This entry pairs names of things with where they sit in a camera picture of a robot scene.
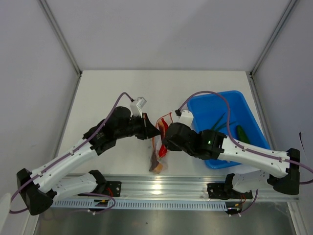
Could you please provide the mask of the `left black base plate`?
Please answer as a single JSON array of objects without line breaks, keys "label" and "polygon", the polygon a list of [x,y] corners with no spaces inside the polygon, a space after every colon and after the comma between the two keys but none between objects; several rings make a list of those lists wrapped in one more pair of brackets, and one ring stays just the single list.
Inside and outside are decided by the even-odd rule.
[{"label": "left black base plate", "polygon": [[107,181],[105,186],[105,194],[111,197],[120,197],[122,182],[120,181]]}]

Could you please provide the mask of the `aluminium frame post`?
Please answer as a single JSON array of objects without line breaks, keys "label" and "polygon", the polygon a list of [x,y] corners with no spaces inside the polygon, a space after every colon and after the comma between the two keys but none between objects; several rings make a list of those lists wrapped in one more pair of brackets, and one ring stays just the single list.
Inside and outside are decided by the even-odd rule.
[{"label": "aluminium frame post", "polygon": [[250,77],[253,79],[265,61],[266,57],[270,53],[272,47],[274,46],[275,42],[278,40],[280,34],[282,33],[284,27],[287,25],[287,22],[289,21],[290,17],[292,16],[294,10],[300,3],[300,0],[289,0],[287,6],[283,10],[282,15],[280,16],[277,24],[275,25],[270,37],[268,38],[265,46],[263,47],[260,55],[258,56],[256,62],[254,63],[254,66],[252,70],[250,71]]},{"label": "aluminium frame post", "polygon": [[79,68],[79,65],[70,49],[69,44],[67,43],[67,40],[48,4],[48,2],[46,0],[38,0],[37,3],[39,4],[39,6],[42,9],[43,14],[45,15],[55,37],[57,38],[57,40],[59,41],[59,44],[61,45],[61,48],[63,49],[66,57],[68,58],[68,60],[70,61],[75,73],[78,75],[78,77],[81,76],[82,71]]}]

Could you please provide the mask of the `green onion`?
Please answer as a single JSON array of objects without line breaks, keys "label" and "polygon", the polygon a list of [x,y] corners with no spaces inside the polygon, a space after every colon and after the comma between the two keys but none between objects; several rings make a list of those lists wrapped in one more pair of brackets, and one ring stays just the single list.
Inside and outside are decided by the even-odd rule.
[{"label": "green onion", "polygon": [[223,120],[225,116],[225,113],[223,113],[219,118],[218,120],[214,123],[214,125],[211,127],[211,130],[214,130],[214,131],[220,131],[222,130],[223,128],[226,128],[226,125],[227,125],[227,122],[224,122],[221,124],[221,121]]}]

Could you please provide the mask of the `clear zip top bag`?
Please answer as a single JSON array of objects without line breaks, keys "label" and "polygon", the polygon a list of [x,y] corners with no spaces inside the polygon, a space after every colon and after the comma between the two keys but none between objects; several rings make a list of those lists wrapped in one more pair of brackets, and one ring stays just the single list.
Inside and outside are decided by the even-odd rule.
[{"label": "clear zip top bag", "polygon": [[152,154],[150,157],[149,171],[153,174],[160,174],[168,168],[167,154],[169,150],[162,143],[165,134],[169,129],[170,124],[173,123],[172,112],[161,116],[155,124],[155,128],[160,131],[160,135],[152,138]]}]

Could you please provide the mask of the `left aluminium frame post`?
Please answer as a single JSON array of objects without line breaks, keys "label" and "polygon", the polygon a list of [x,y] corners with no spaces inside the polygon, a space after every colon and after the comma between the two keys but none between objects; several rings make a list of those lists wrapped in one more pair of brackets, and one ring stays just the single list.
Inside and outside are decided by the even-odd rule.
[{"label": "left aluminium frame post", "polygon": [[59,41],[59,44],[61,45],[61,48],[63,49],[66,57],[68,58],[68,60],[70,61],[75,73],[78,75],[78,77],[81,76],[82,71],[79,68],[79,65],[70,49],[69,44],[67,43],[67,40],[48,4],[48,2],[46,0],[38,0],[37,3],[39,4],[39,6],[42,9],[43,14],[45,15],[55,37],[57,38],[57,40]]}]

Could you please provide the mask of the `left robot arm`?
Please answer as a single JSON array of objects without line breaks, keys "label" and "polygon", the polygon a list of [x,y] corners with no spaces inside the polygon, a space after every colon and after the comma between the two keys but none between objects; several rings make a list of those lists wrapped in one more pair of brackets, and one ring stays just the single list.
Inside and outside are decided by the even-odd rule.
[{"label": "left robot arm", "polygon": [[17,172],[18,193],[31,215],[45,212],[54,202],[77,194],[106,191],[106,180],[98,170],[91,170],[82,177],[65,180],[72,170],[113,148],[117,140],[135,136],[148,140],[160,135],[149,121],[148,115],[132,115],[126,107],[116,107],[108,117],[89,129],[66,154],[34,169]]}]

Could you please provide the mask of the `blue plastic tray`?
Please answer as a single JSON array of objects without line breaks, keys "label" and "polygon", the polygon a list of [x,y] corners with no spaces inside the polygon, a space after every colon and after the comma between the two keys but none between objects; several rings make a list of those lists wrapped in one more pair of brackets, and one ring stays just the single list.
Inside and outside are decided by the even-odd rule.
[{"label": "blue plastic tray", "polygon": [[[230,107],[229,125],[233,138],[238,140],[236,126],[240,125],[247,134],[250,144],[270,149],[244,95],[239,91],[227,91],[221,92],[220,94],[228,101]],[[204,94],[195,96],[187,102],[187,107],[194,116],[193,126],[196,132],[211,129],[223,113],[225,113],[225,116],[221,124],[227,121],[227,105],[224,100],[217,95]],[[218,132],[227,135],[227,127]]]}]

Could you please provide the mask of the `green cucumber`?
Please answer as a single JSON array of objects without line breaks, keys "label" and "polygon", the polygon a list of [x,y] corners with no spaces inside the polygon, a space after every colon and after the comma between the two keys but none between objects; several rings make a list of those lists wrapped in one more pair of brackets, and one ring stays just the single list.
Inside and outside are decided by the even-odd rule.
[{"label": "green cucumber", "polygon": [[240,125],[236,126],[236,133],[237,133],[237,137],[239,141],[250,144],[250,140],[247,134],[245,133],[244,129],[242,128],[242,126]]}]

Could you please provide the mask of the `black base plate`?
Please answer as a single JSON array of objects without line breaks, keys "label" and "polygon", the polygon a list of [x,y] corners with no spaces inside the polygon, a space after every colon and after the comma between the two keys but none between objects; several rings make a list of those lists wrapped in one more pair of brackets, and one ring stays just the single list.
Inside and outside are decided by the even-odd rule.
[{"label": "black base plate", "polygon": [[120,197],[122,182],[120,181],[107,181],[105,186],[105,194],[111,197]]},{"label": "black base plate", "polygon": [[225,183],[208,183],[207,184],[208,197],[210,199],[252,199],[252,192],[245,193],[237,192],[232,188],[225,188]]}]

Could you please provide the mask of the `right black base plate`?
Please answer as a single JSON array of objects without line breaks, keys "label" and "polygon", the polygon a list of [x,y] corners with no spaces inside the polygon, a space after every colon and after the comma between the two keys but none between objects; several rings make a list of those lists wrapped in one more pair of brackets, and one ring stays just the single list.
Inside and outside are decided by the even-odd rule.
[{"label": "right black base plate", "polygon": [[232,188],[225,188],[225,183],[208,183],[207,184],[208,197],[210,199],[252,199],[252,192],[245,193],[237,192]]}]

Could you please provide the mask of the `red chili pepper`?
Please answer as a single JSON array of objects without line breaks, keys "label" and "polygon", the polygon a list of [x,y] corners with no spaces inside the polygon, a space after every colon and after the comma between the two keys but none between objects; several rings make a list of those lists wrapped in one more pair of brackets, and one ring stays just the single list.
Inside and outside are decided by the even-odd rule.
[{"label": "red chili pepper", "polygon": [[169,128],[167,122],[165,121],[165,119],[162,117],[161,118],[161,121],[158,122],[158,127],[159,127],[159,130],[161,132],[161,147],[159,149],[159,152],[158,152],[158,155],[160,158],[163,158],[166,156],[167,154],[167,148],[166,146],[163,144],[163,139],[165,138],[165,134]]}]

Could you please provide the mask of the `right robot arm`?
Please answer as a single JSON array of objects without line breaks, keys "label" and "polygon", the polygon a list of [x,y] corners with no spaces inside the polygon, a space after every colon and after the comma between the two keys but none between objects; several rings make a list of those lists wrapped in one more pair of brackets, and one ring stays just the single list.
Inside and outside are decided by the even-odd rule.
[{"label": "right robot arm", "polygon": [[162,142],[170,151],[183,151],[202,160],[238,162],[259,170],[250,176],[228,176],[223,186],[224,194],[228,197],[259,189],[262,184],[272,186],[282,194],[299,194],[300,152],[295,148],[272,151],[232,139],[213,130],[197,133],[180,122],[170,124]]}]

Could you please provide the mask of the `right aluminium frame post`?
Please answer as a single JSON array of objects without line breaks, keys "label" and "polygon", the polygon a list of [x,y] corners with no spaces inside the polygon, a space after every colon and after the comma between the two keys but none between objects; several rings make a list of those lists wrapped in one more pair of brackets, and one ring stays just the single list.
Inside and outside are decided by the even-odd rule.
[{"label": "right aluminium frame post", "polygon": [[287,6],[283,10],[282,15],[280,16],[277,24],[275,25],[270,37],[268,38],[265,46],[263,47],[260,55],[258,56],[256,62],[254,63],[254,66],[252,70],[250,71],[250,77],[253,79],[265,61],[266,57],[270,53],[272,47],[274,46],[275,42],[278,40],[280,34],[282,33],[284,27],[287,25],[287,22],[289,21],[290,17],[292,16],[294,10],[300,3],[300,0],[289,0]]}]

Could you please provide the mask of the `aluminium mounting rail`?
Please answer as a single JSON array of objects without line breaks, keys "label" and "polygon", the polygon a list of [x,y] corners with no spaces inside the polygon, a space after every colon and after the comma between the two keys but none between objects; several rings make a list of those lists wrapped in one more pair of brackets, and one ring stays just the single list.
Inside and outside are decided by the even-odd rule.
[{"label": "aluminium mounting rail", "polygon": [[108,181],[122,183],[120,199],[134,200],[209,200],[208,183],[221,183],[224,177],[105,175]]}]

